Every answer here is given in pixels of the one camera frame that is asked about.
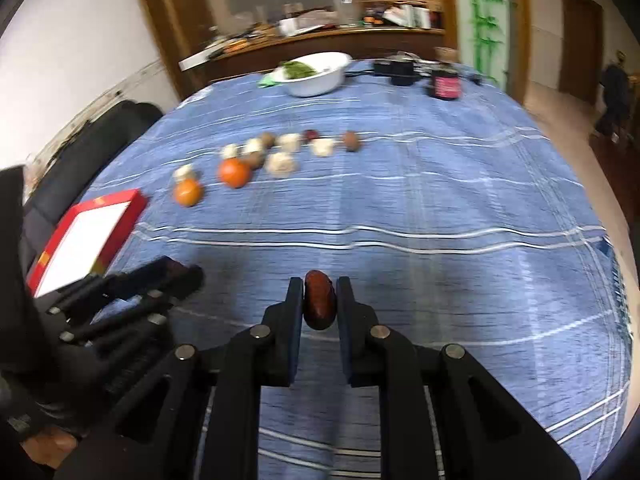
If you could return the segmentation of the left hand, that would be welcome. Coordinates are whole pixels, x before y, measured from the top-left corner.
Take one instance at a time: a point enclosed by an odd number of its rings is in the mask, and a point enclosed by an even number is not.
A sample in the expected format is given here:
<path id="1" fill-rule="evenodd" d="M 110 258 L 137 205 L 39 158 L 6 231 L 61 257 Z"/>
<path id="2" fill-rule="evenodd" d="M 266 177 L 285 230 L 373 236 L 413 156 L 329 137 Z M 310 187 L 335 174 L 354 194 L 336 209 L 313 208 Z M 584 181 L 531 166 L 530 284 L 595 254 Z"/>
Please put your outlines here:
<path id="1" fill-rule="evenodd" d="M 77 445 L 78 441 L 72 434 L 56 427 L 43 429 L 21 443 L 33 462 L 52 469 L 58 469 Z"/>

